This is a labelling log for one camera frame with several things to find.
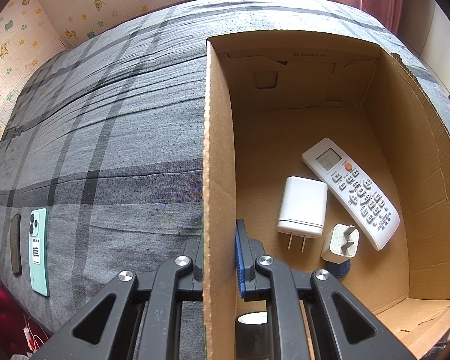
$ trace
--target cardboard flap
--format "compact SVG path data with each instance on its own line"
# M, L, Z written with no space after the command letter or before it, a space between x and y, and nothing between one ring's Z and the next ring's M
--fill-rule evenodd
M407 298L377 317L420 359L450 328L450 300Z
M450 299L450 136L416 78L386 52L363 107L400 196L409 294Z
M207 43L203 133L203 320L208 359L229 359L235 342L235 149L227 82Z
M359 106L376 58L308 45L220 53L232 107L246 111Z

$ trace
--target white charger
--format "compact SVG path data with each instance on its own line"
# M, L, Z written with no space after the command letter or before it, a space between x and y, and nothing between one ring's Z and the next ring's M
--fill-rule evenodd
M327 235L322 248L322 258L341 264L356 255L359 245L359 230L355 226L335 225Z
M306 238L322 235L327 207L327 184L322 181L291 176L283 190L282 206L277 231L290 234L288 249L294 235L303 237L302 252Z

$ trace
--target mint green smartphone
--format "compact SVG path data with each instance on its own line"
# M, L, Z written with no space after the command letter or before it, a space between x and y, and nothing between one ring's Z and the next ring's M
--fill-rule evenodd
M28 244L31 288L49 296L47 276L47 209L34 210L30 215Z

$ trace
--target smartphone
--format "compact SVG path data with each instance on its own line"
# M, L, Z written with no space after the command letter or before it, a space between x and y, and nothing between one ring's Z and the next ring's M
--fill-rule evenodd
M30 215L28 245L31 288L49 296L47 277L47 209L34 210Z
M22 259L20 258L20 214L13 217L10 222L10 257L12 260L12 273L15 276L22 274Z

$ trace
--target air conditioner remote control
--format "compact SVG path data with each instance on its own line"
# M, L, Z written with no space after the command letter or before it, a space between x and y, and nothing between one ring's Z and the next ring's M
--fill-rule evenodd
M303 153L302 159L328 185L373 247L383 249L400 218L378 185L329 138Z

